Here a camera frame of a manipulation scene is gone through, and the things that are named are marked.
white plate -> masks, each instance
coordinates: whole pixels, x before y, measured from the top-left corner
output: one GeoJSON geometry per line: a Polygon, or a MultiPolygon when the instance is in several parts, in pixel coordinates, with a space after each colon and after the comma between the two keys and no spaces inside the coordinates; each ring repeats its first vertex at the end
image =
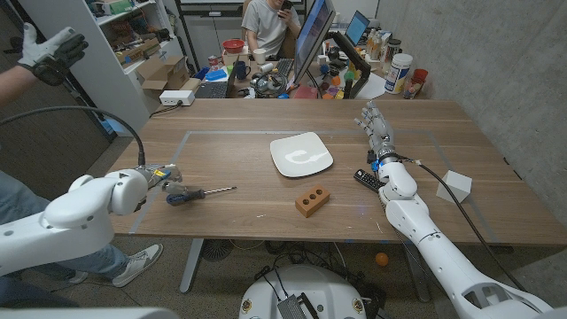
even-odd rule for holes
{"type": "Polygon", "coordinates": [[[287,177],[315,174],[333,163],[329,150],[313,132],[275,140],[269,150],[277,170],[287,177]]]}

screwdriver shaft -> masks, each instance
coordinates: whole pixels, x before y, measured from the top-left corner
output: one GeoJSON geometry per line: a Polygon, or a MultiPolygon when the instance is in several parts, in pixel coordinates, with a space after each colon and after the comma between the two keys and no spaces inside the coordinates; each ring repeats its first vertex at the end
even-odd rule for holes
{"type": "Polygon", "coordinates": [[[214,191],[206,191],[205,195],[215,194],[215,193],[224,192],[224,191],[232,191],[232,190],[235,190],[236,188],[237,188],[236,186],[233,186],[233,187],[227,187],[227,188],[218,189],[218,190],[214,190],[214,191]]]}

person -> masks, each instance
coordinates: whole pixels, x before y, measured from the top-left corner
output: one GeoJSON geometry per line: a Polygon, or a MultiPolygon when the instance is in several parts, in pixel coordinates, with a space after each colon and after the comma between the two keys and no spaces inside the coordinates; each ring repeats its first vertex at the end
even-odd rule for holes
{"type": "Polygon", "coordinates": [[[298,13],[293,7],[280,10],[282,4],[284,0],[252,0],[248,4],[242,27],[246,29],[250,52],[264,49],[266,57],[278,56],[287,28],[298,37],[301,30],[298,13]]]}
{"type": "MultiPolygon", "coordinates": [[[[84,56],[83,50],[88,46],[84,36],[76,34],[70,27],[41,44],[36,43],[36,37],[34,26],[26,23],[22,59],[18,61],[17,66],[0,74],[0,107],[24,94],[39,81],[33,70],[41,58],[58,58],[68,69],[84,56]]],[[[49,203],[49,200],[35,195],[22,182],[0,170],[0,224],[41,213],[49,203]]],[[[67,276],[68,281],[73,284],[82,282],[88,273],[96,273],[111,279],[114,286],[123,287],[153,265],[162,251],[162,245],[152,245],[139,253],[127,256],[115,246],[107,245],[98,252],[69,261],[38,266],[37,269],[67,276]]]]}

wooden table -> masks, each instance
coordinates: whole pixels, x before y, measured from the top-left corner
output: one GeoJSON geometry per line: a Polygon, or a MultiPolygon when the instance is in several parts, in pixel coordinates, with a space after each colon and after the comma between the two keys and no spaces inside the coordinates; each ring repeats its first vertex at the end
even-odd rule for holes
{"type": "MultiPolygon", "coordinates": [[[[421,159],[439,175],[452,169],[472,178],[463,206],[487,242],[567,244],[564,227],[458,104],[381,100],[377,105],[396,131],[397,153],[421,159]]],[[[361,100],[198,99],[191,107],[155,116],[141,131],[148,163],[177,164],[188,185],[238,190],[183,206],[168,205],[166,194],[154,190],[140,212],[113,216],[114,230],[156,237],[399,242],[378,196],[353,179],[358,168],[370,171],[368,137],[353,123],[363,106],[361,100]],[[305,131],[319,135],[333,165],[304,178],[280,175],[270,142],[305,131]],[[294,200],[317,183],[330,192],[330,201],[306,219],[294,200]]],[[[136,159],[132,144],[112,170],[133,167],[136,159]]],[[[457,207],[435,195],[439,183],[417,166],[407,169],[441,231],[457,244],[478,243],[457,207]]],[[[190,258],[195,255],[191,250],[190,258]]],[[[186,283],[196,262],[192,267],[183,276],[186,283]]]]}

remote control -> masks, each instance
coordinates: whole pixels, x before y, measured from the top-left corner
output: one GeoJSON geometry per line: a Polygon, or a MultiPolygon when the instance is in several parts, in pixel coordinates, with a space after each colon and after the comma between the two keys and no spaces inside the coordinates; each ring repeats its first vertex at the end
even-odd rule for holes
{"type": "Polygon", "coordinates": [[[385,183],[378,181],[373,175],[365,172],[364,169],[357,170],[356,173],[354,173],[354,179],[376,193],[378,193],[380,187],[385,185],[385,183]]]}

